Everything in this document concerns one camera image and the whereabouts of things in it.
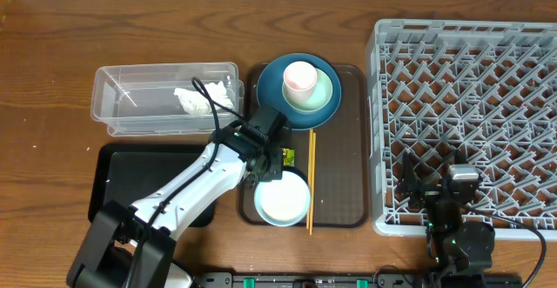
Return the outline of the wooden chopstick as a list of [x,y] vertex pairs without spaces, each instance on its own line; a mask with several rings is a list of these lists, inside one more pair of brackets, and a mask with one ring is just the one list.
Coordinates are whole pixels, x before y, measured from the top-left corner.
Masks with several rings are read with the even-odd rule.
[[313,234],[313,217],[314,217],[314,198],[315,198],[315,166],[316,166],[316,133],[314,129],[310,130],[311,136],[311,151],[310,151],[310,169],[309,169],[309,177],[310,177],[310,191],[311,191],[311,204],[309,210],[309,234],[312,236]]
[[306,215],[306,229],[310,229],[311,223],[311,203],[312,203],[312,148],[313,148],[313,129],[309,130],[308,140],[308,167],[307,167],[307,183],[310,191],[310,205]]

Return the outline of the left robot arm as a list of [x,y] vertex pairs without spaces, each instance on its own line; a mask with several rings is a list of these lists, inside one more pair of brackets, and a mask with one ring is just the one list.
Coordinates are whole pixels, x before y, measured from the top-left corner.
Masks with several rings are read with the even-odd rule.
[[247,121],[216,129],[201,155],[165,186],[94,217],[66,277],[69,287],[188,287],[173,262],[178,239],[217,198],[243,180],[280,179],[286,116],[260,107]]

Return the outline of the white tissue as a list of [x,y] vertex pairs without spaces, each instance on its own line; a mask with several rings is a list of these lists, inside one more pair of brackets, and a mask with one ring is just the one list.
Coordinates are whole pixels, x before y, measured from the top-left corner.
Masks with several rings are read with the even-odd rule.
[[[227,89],[223,82],[205,84],[205,89],[215,102],[216,110],[223,110],[224,107],[234,110],[235,106],[232,99],[228,97]],[[209,101],[196,90],[176,88],[174,95],[178,98],[184,111],[191,115],[201,116],[212,114]]]

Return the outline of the yellow snack wrapper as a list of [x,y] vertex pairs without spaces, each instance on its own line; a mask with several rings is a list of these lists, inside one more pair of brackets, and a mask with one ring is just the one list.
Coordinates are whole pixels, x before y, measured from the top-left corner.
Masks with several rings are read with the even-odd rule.
[[293,167],[295,165],[295,150],[289,148],[282,149],[283,166]]

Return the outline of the light blue bowl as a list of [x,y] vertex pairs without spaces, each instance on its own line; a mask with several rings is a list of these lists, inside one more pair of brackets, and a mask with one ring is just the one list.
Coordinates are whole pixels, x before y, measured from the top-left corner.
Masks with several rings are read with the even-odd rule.
[[298,170],[286,169],[281,179],[258,183],[253,201],[257,213],[266,223],[287,227],[306,217],[311,194],[305,176]]

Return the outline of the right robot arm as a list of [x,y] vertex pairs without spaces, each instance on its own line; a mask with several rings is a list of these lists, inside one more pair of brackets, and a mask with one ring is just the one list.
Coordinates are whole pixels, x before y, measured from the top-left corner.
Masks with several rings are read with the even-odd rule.
[[454,153],[453,163],[438,184],[418,178],[407,153],[395,192],[408,199],[412,209],[426,211],[428,254],[437,261],[420,283],[424,287],[485,287],[484,270],[493,265],[494,228],[479,221],[466,221],[461,210],[474,199],[481,175]]

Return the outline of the white rice grains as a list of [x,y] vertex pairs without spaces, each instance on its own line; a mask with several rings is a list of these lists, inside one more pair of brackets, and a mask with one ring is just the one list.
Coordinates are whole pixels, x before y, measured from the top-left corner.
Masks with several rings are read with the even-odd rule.
[[305,213],[306,187],[293,181],[265,184],[260,192],[261,207],[276,221],[292,221]]

